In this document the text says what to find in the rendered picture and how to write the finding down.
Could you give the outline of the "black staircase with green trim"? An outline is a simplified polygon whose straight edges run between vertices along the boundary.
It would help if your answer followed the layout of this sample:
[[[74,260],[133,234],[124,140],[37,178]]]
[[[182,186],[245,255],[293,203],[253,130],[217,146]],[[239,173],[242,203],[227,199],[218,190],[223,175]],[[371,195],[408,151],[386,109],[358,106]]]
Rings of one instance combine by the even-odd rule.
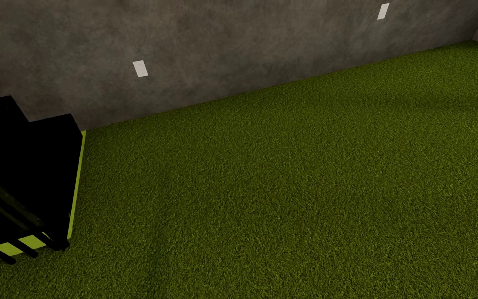
[[[0,97],[0,186],[68,240],[83,145],[71,113],[29,121]]]

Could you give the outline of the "black railing with balusters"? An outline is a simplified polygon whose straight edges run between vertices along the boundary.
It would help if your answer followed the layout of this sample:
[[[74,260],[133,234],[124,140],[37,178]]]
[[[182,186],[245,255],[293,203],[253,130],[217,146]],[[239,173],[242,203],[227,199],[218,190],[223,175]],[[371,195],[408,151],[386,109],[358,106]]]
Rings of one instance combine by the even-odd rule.
[[[34,236],[54,251],[65,251],[70,247],[66,236],[56,233],[36,214],[0,186],[0,245],[9,244],[35,259],[39,253],[21,239]],[[0,249],[0,261],[14,265],[16,259]]]

